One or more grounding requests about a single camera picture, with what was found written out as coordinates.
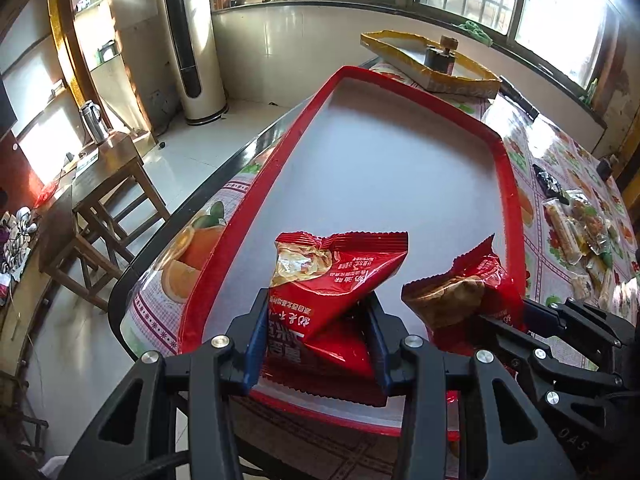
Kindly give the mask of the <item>red chip bag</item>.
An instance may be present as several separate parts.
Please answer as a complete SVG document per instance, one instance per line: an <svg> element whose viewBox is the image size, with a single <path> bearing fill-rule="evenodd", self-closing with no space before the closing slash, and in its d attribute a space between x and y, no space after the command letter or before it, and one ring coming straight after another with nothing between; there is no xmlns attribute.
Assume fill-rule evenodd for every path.
<svg viewBox="0 0 640 480"><path fill-rule="evenodd" d="M274 241L262 374L292 390L382 408L357 307L400 268L406 232L327 237L288 232Z"/></svg>

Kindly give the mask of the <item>fried twist snack packet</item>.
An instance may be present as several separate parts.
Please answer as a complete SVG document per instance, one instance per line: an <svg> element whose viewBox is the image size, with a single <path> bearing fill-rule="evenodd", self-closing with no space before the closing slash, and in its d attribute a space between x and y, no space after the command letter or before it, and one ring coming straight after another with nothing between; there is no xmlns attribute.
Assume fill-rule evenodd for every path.
<svg viewBox="0 0 640 480"><path fill-rule="evenodd" d="M608 252L608 231L596 207L582 190L569 190L566 195L570 202L570 214L578 223L589 248L596 255Z"/></svg>

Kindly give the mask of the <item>long rice cracker packet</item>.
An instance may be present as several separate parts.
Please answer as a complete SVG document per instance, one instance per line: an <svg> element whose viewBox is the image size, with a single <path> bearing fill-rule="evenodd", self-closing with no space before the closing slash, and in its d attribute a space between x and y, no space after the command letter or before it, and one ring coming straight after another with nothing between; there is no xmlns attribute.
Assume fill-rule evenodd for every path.
<svg viewBox="0 0 640 480"><path fill-rule="evenodd" d="M542 206L544 218L550 228L548 239L550 252L562 266L566 268L574 266L582 258L582 251L576 240L572 222L556 198L545 200Z"/></svg>

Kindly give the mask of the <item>fruit flower patterned tablecloth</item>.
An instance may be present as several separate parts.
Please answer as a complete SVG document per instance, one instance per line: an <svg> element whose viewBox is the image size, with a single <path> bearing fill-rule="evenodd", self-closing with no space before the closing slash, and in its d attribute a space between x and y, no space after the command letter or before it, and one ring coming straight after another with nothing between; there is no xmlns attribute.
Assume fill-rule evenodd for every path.
<svg viewBox="0 0 640 480"><path fill-rule="evenodd" d="M442 98L474 124L485 124L503 140L512 167L523 222L523 255L526 296L542 304L555 304L573 295L569 266L544 211L544 193L535 171L542 168L564 190L578 190L613 223L616 240L611 245L614 278L630 281L636 275L637 243L620 190L613 179L597 173L597 159L549 119L528 117L511 100L499 96L488 105ZM246 148L218 168L174 212L152 240L138 253L116 284L110 304L113 327L133 356L145 350L171 354L180 347L183 306L171 300L160 284L162 258L167 247L186 227L212 207L232 217L258 178L279 141L304 114L303 107L282 116ZM347 467L350 478L386 478L399 436L401 400L382 408L320 398L261 380L247 398L234 404L239 419L238 436L251 456L276 460L296 476L325 477Z"/></svg>

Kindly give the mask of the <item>black small snack packet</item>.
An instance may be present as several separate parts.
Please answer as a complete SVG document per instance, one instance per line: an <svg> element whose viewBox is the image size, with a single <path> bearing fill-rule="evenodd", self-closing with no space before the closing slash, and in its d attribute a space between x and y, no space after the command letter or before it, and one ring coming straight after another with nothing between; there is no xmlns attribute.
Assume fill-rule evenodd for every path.
<svg viewBox="0 0 640 480"><path fill-rule="evenodd" d="M566 193L564 192L560 182L549 174L547 170L533 164L534 173L538 184L541 187L541 191L549 200L558 200L563 205L568 205L570 201Z"/></svg>

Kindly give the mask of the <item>wooden stool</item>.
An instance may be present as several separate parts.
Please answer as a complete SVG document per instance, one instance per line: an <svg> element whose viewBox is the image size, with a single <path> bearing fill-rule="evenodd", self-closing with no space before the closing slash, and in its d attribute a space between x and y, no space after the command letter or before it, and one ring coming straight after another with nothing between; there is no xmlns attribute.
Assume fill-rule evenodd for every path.
<svg viewBox="0 0 640 480"><path fill-rule="evenodd" d="M143 168L134 140L114 132L96 158L77 169L72 184L43 217L39 271L102 311L102 290L130 263L129 246L160 220L169 219L162 196Z"/></svg>

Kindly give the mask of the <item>red rimmed white tray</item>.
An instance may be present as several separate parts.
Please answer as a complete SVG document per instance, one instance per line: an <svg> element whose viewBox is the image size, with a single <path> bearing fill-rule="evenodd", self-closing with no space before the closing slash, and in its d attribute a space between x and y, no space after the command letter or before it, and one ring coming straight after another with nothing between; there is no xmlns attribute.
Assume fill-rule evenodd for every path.
<svg viewBox="0 0 640 480"><path fill-rule="evenodd" d="M406 329L424 325L401 286L447 270L482 240L526 283L521 206L494 130L437 96L357 66L340 68L299 113L228 221L183 309L189 352L250 310L283 232L406 232L409 252L378 288Z"/></svg>

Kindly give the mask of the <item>black flashlight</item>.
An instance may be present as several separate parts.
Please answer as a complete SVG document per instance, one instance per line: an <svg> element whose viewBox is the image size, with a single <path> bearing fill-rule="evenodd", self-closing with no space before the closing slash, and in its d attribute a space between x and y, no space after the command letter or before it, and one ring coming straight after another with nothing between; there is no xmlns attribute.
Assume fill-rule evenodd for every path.
<svg viewBox="0 0 640 480"><path fill-rule="evenodd" d="M521 107L522 111L532 122L534 122L539 116L539 110L537 110L537 107L530 102L529 99L526 99L526 97L523 96L521 92L519 92L518 89L506 79L505 76L500 76L499 81L500 92L518 107Z"/></svg>

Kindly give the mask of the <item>dark jar with cork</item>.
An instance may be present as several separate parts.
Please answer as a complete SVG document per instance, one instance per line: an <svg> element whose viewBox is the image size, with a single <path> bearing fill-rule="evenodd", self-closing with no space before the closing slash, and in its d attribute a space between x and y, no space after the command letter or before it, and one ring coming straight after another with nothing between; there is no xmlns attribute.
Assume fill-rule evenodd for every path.
<svg viewBox="0 0 640 480"><path fill-rule="evenodd" d="M435 72L451 75L454 71L457 48L456 38L441 36L437 47L431 46L426 49L424 64Z"/></svg>

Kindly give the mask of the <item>yellow cardboard box lid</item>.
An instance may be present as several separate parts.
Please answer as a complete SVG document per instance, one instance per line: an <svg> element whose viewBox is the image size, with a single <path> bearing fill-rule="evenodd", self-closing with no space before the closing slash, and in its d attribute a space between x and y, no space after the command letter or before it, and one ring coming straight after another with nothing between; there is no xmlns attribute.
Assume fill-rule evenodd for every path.
<svg viewBox="0 0 640 480"><path fill-rule="evenodd" d="M428 92L493 99L500 90L499 77L459 52L456 38L384 29L362 32L360 44Z"/></svg>

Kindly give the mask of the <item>steel electric kettle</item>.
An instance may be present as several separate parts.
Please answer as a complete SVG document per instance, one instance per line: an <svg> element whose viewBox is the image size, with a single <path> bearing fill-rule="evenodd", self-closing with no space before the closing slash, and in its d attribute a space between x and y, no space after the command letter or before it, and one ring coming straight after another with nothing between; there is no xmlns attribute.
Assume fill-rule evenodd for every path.
<svg viewBox="0 0 640 480"><path fill-rule="evenodd" d="M80 108L80 114L93 142L96 145L104 143L108 139L108 129L102 116L101 107L89 100Z"/></svg>

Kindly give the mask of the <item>green cloth on sill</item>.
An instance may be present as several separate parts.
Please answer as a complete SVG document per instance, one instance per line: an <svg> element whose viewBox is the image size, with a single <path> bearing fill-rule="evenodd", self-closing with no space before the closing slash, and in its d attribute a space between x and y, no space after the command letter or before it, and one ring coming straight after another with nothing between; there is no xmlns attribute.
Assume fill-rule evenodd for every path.
<svg viewBox="0 0 640 480"><path fill-rule="evenodd" d="M474 40L484 44L486 47L491 47L494 43L491 36L480 27L477 22L465 21L463 24L457 25L457 28L462 30L466 36L473 38Z"/></svg>

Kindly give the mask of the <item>white tower air conditioner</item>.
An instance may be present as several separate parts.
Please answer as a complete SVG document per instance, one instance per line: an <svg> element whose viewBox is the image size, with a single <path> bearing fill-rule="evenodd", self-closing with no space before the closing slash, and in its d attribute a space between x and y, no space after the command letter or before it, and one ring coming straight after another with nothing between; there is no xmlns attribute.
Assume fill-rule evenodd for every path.
<svg viewBox="0 0 640 480"><path fill-rule="evenodd" d="M184 119L199 126L228 110L212 20L212 0L158 0Z"/></svg>

